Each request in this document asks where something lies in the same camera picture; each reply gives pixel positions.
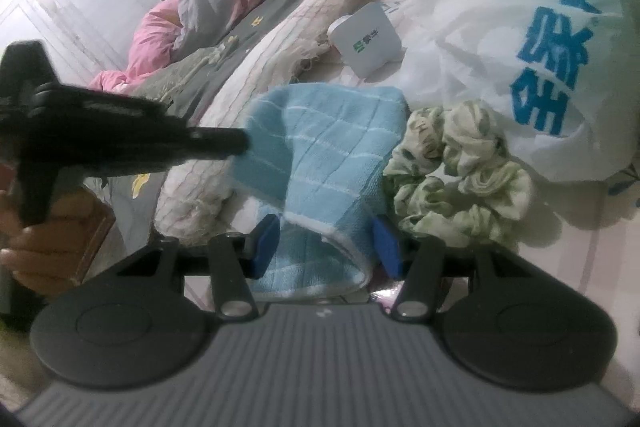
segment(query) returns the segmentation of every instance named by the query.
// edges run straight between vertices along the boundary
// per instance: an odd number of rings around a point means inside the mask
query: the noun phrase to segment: hand
[[[0,190],[0,232],[9,237],[0,250],[0,264],[14,279],[46,297],[55,297],[76,285],[79,264],[91,240],[90,226],[97,198],[79,189],[53,204],[41,225],[24,228],[15,201]]]

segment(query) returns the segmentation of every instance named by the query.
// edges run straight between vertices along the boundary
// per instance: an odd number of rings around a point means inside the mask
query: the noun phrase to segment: finger
[[[76,274],[81,253],[41,253],[29,250],[0,250],[0,264],[11,271],[70,279]]]
[[[65,194],[51,205],[49,216],[86,219],[94,211],[95,196],[84,188]]]
[[[71,281],[56,279],[55,277],[46,277],[44,275],[14,271],[13,276],[14,279],[23,286],[46,297],[57,297],[74,287]]]
[[[13,197],[0,190],[0,233],[13,237],[22,231],[18,206]]]
[[[86,230],[75,219],[53,219],[22,230],[9,240],[12,250],[38,252],[78,252],[84,250]]]

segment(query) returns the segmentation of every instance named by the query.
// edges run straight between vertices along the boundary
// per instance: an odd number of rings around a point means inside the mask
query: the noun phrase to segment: blue towel
[[[232,176],[283,224],[252,291],[270,299],[356,291],[377,262],[371,219],[385,212],[382,171],[406,125],[401,91],[293,84],[254,104],[251,150],[234,160]]]

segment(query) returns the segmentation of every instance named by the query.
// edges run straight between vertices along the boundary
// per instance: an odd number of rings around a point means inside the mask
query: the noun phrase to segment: white plastic bag
[[[602,180],[636,150],[640,0],[408,0],[412,109],[483,100],[551,181]]]

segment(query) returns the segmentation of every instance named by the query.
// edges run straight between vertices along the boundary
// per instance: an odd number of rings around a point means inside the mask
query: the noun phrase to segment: white door
[[[85,86],[127,66],[140,19],[159,0],[0,0],[0,54],[12,41],[41,39],[60,81]]]

